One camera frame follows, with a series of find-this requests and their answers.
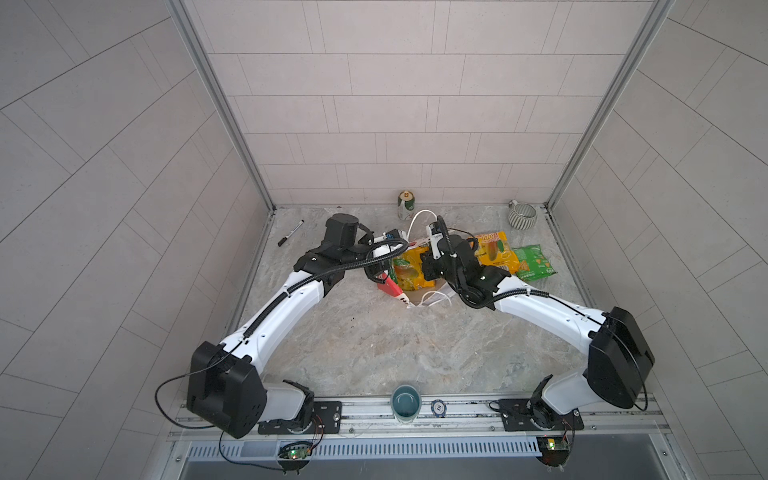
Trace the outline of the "red white paper gift bag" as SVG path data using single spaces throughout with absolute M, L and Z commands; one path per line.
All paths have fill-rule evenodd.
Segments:
M 392 259 L 388 270 L 377 276 L 378 280 L 384 281 L 383 284 L 378 284 L 377 288 L 403 303 L 408 309 L 428 308 L 441 302 L 451 305 L 451 298 L 454 296 L 445 280 L 427 280 L 424 276 L 421 255 L 429 252 L 431 243 L 430 231 L 427 231 L 425 238 L 415 237 L 414 225 L 421 214 L 429 214 L 434 220 L 437 219 L 437 215 L 431 210 L 417 212 L 406 232 L 409 249 L 403 255 Z

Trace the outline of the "yellow snack packet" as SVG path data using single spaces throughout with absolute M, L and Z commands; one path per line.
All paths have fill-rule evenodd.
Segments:
M 475 256 L 482 265 L 501 268 L 515 275 L 520 261 L 510 248 L 506 233 L 503 231 L 477 234 L 478 248 Z
M 427 280 L 423 273 L 421 255 L 427 251 L 427 246 L 418 246 L 392 260 L 394 281 L 403 291 L 417 291 L 436 286 L 436 281 Z

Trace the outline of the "green snack packet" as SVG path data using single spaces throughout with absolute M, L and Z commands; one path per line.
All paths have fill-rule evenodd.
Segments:
M 557 273 L 540 244 L 516 248 L 513 253 L 519 262 L 516 276 L 524 282 L 541 280 Z

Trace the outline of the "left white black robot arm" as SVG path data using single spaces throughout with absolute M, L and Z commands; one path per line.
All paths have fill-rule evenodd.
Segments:
M 369 280 L 382 283 L 390 261 L 408 247 L 397 230 L 375 236 L 353 215 L 332 215 L 320 244 L 296 261 L 264 307 L 219 343 L 203 342 L 194 351 L 184 375 L 185 407 L 202 419 L 199 427 L 218 428 L 236 439 L 266 422 L 305 431 L 313 421 L 313 392 L 293 381 L 264 382 L 264 367 L 299 320 L 346 272 L 362 269 Z

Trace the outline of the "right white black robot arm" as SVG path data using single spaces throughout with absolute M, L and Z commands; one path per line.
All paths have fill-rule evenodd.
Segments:
M 552 430 L 565 416 L 600 401 L 621 409 L 647 408 L 646 380 L 655 358 L 631 313 L 620 307 L 587 308 L 535 289 L 500 267 L 481 264 L 475 244 L 455 234 L 431 235 L 421 256 L 425 276 L 445 280 L 467 307 L 519 317 L 587 358 L 583 367 L 541 380 L 521 417 Z

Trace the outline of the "green white drink can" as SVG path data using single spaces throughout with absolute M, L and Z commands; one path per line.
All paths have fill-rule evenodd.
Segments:
M 402 221 L 410 220 L 415 208 L 415 196 L 411 191 L 402 191 L 397 198 L 397 215 Z

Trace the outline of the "striped ceramic mug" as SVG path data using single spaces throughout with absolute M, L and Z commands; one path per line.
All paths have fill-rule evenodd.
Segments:
M 538 212 L 533 205 L 520 203 L 517 200 L 512 200 L 509 203 L 507 219 L 512 229 L 529 230 L 535 226 L 537 218 Z

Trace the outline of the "black marker pen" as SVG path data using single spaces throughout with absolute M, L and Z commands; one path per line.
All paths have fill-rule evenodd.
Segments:
M 277 246 L 282 247 L 301 228 L 304 223 L 305 221 L 303 219 L 299 221 L 299 223 L 290 232 L 288 232 L 278 241 Z

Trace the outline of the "blue white poker chip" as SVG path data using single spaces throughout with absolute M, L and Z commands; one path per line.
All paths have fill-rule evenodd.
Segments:
M 433 400 L 430 404 L 430 409 L 436 418 L 444 418 L 447 412 L 446 403 L 440 399 Z

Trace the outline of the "right circuit board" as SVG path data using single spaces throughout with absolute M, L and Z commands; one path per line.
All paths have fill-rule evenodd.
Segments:
M 571 444 L 564 437 L 537 437 L 541 455 L 538 460 L 547 467 L 563 467 L 571 454 Z

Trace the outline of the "circuit board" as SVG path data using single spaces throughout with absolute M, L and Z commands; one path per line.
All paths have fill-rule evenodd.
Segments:
M 538 460 L 547 467 L 563 467 L 571 454 L 571 444 L 564 437 L 537 437 L 541 455 Z
M 299 472 L 306 467 L 312 456 L 313 444 L 298 441 L 282 446 L 277 454 L 277 463 L 285 472 Z

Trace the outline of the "left circuit board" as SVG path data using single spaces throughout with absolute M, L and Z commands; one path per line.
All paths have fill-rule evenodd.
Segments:
M 277 454 L 277 463 L 285 472 L 299 472 L 306 467 L 312 456 L 313 444 L 298 441 L 282 446 Z

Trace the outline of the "aluminium rail frame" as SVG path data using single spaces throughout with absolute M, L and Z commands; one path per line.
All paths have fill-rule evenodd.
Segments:
M 385 396 L 322 398 L 341 401 L 340 431 L 309 435 L 259 435 L 235 439 L 212 429 L 173 432 L 166 479 L 690 479 L 693 471 L 655 395 L 644 410 L 598 402 L 579 408 L 580 431 L 506 432 L 489 408 L 514 394 L 426 396 L 411 423 L 398 422 Z M 444 418 L 430 409 L 446 403 Z M 537 437 L 564 437 L 567 463 L 543 465 Z M 277 463 L 282 446 L 313 444 L 299 474 Z

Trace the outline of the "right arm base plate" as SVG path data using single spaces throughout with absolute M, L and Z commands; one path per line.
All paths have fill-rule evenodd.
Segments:
M 580 431 L 584 422 L 578 409 L 560 415 L 543 402 L 530 399 L 507 398 L 489 403 L 489 408 L 501 417 L 506 432 Z

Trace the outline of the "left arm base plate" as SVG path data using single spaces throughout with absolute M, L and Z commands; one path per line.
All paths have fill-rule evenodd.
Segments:
M 341 401 L 315 401 L 312 411 L 300 411 L 298 420 L 273 420 L 258 424 L 259 435 L 309 435 L 323 431 L 337 434 L 340 431 L 343 404 Z

